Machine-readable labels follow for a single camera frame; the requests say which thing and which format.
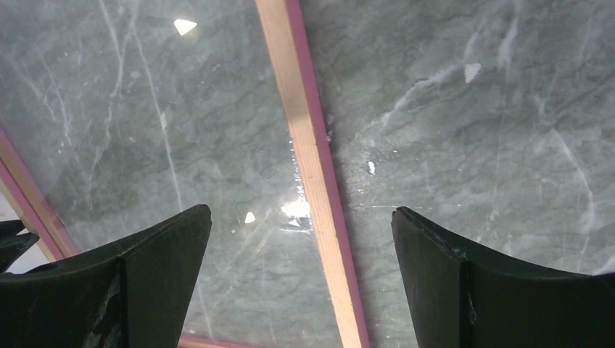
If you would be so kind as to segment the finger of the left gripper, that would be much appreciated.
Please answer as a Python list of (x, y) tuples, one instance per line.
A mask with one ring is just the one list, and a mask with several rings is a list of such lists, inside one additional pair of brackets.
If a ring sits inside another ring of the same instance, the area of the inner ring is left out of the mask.
[(9, 267), (37, 241), (39, 236), (33, 233), (1, 234), (1, 273)]
[(0, 222), (0, 236), (16, 236), (25, 229), (21, 220), (7, 220)]

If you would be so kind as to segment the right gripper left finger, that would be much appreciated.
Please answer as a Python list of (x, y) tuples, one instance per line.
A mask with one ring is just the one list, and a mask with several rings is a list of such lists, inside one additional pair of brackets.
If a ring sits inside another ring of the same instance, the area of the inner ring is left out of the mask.
[(212, 221), (195, 205), (26, 273), (1, 273), (3, 347), (176, 347)]

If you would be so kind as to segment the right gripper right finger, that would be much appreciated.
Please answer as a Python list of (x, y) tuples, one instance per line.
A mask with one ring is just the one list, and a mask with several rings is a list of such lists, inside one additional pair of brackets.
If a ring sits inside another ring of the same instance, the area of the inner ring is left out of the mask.
[(407, 207), (392, 235), (420, 347), (612, 347), (614, 274), (508, 256)]

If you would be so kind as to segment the blue landscape photo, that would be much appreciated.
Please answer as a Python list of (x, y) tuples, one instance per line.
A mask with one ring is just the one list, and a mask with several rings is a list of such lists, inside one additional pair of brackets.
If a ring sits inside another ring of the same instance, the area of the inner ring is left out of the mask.
[[(1, 195), (1, 221), (6, 220), (19, 220), (17, 213), (9, 204), (7, 199)], [(42, 243), (38, 241), (32, 247), (30, 247), (24, 254), (22, 254), (12, 265), (8, 268), (10, 273), (21, 274), (26, 273), (38, 266), (50, 263), (50, 259), (43, 253)]]

